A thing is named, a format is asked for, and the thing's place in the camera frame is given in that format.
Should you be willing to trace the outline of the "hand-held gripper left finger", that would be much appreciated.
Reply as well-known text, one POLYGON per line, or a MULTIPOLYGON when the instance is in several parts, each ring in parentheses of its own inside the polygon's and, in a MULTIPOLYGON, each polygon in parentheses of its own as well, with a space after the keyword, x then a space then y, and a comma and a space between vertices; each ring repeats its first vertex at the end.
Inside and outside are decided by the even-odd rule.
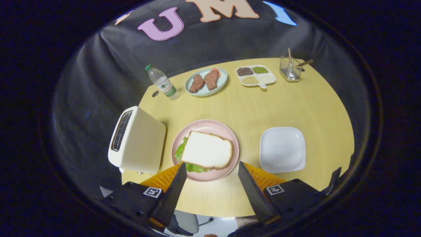
POLYGON ((136 225, 163 231, 170 225, 186 179, 186 165, 180 163, 140 184, 126 182, 101 202, 136 225))

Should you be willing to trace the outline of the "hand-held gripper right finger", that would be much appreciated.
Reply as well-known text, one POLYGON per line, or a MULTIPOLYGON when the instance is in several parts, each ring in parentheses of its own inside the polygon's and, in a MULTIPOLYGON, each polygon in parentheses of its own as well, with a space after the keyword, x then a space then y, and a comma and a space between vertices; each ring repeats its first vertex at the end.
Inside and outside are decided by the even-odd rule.
POLYGON ((238 168, 251 207, 264 225, 293 222, 327 198, 300 179, 285 181, 242 161, 238 168))

